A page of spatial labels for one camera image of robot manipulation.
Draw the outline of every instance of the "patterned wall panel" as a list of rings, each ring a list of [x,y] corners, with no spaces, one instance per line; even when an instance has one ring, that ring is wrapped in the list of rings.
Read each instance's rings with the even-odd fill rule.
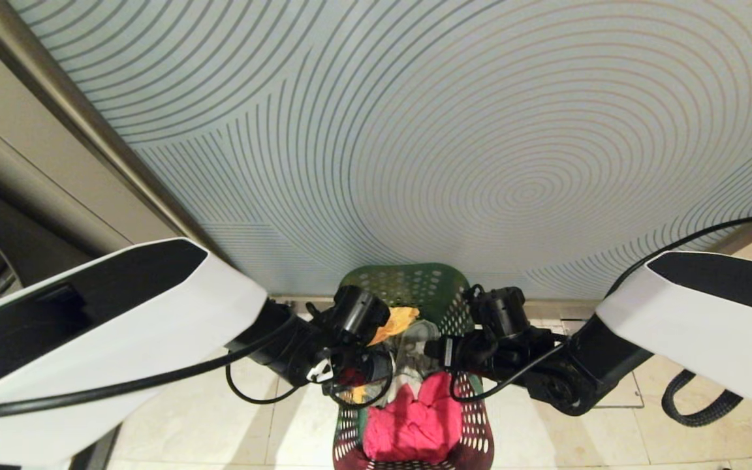
[[[598,298],[752,214],[749,1],[12,5],[271,291],[437,261]]]

